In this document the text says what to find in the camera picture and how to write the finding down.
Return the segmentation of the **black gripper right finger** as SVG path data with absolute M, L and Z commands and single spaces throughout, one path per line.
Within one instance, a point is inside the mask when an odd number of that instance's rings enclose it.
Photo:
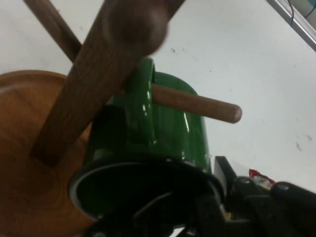
M 216 157 L 214 175 L 223 191 L 230 223 L 253 237 L 314 237 L 315 193 L 288 182 L 266 188 L 251 177 L 237 176 L 226 157 Z

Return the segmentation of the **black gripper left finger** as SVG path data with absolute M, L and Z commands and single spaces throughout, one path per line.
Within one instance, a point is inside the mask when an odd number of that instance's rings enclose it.
M 184 196 L 166 193 L 133 214 L 134 237 L 168 237 L 182 228 L 179 237 L 225 237 L 226 220 L 220 192 Z

